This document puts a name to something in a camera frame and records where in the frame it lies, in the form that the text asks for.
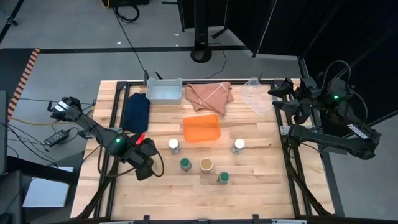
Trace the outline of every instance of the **floor mat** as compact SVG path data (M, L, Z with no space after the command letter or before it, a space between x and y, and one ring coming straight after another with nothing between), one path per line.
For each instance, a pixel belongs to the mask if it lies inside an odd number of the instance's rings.
M8 92L8 115L12 116L40 49L0 49L0 90Z

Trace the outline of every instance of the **brown cup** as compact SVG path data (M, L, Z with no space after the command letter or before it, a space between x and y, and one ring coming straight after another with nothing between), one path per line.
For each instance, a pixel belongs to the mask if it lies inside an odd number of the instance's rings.
M210 173L213 168L213 162L209 158L203 158L200 161L200 169L204 174Z

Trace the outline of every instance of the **gray floor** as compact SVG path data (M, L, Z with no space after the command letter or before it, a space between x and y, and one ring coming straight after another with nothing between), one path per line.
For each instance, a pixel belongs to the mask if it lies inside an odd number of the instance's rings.
M193 32L181 33L176 6L161 5L161 0L152 0L148 6L140 6L141 16L133 24L123 24L135 47L191 46ZM0 1L0 9L15 4L16 0ZM11 27L2 48L29 47L41 49L106 48L129 47L111 10L105 10L97 0L39 0L25 1L17 17L20 26ZM226 32L218 39L223 45L242 45L231 33ZM263 78L300 78L299 66L294 58L270 57L251 58L248 51L226 51L227 63L224 72L216 78L251 78L263 72ZM208 63L193 62L189 52L139 53L144 67L153 76L154 71L164 78L203 78L221 70L222 52L213 52ZM83 102L96 98L101 80L142 79L142 70L133 53L98 54L40 54L29 81L22 94L24 98L59 100L63 96L75 96ZM31 122L51 122L47 104L21 100L14 117ZM49 126L32 127L11 122L37 139L49 137L53 131ZM67 129L58 125L57 129ZM388 122L377 128L383 133L377 156L370 161L333 155L338 188L346 216L398 219L395 213L398 178L394 159L394 125ZM27 160L48 164L18 142L9 141L17 148L19 155ZM64 146L55 146L47 154L60 165L77 167L85 141L77 138ZM65 220L70 213L72 200L61 210L44 212L33 223L48 223Z

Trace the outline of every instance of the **dark blue towel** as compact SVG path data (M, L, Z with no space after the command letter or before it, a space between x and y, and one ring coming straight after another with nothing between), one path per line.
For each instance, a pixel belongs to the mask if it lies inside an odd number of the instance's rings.
M146 132L149 122L149 105L150 102L145 93L135 93L130 96L124 111L123 130L136 134Z

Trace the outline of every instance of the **wooden table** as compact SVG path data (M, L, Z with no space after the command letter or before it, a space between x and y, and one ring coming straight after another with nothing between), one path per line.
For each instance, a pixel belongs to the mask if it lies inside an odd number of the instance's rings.
M102 81L93 119L108 127L117 81ZM214 114L209 110L195 112L185 94L180 105L151 105L148 137L164 158L165 174L161 178L151 177L138 181L135 172L118 177L113 203L112 220L142 220L150 215L151 220L186 219L252 219L293 218L292 201L287 182L287 173L282 154L279 130L272 109L264 117L258 116L241 101L242 85L233 85L233 102L226 105L226 116L218 115L221 136L216 141L187 143L183 138L182 119L191 116ZM264 85L264 91L270 86ZM145 93L144 86L132 86L134 92ZM123 92L119 105L123 102ZM121 106L118 108L116 124L120 122ZM168 149L169 139L180 141L180 154ZM242 138L246 147L241 154L231 153L235 139ZM94 140L88 141L85 156L97 147ZM307 146L299 147L303 171L308 188L318 201L333 213L328 184L322 161L317 151ZM179 167L179 160L187 157L192 162L189 172ZM210 174L202 174L199 161L209 157L214 168ZM98 151L83 164L80 172L71 217L77 216L88 204L98 188L100 175L96 169ZM155 172L160 172L155 158ZM119 172L129 169L120 164ZM229 172L227 185L217 184L220 172ZM305 214L300 189L296 186L301 214ZM106 203L101 214L104 215Z

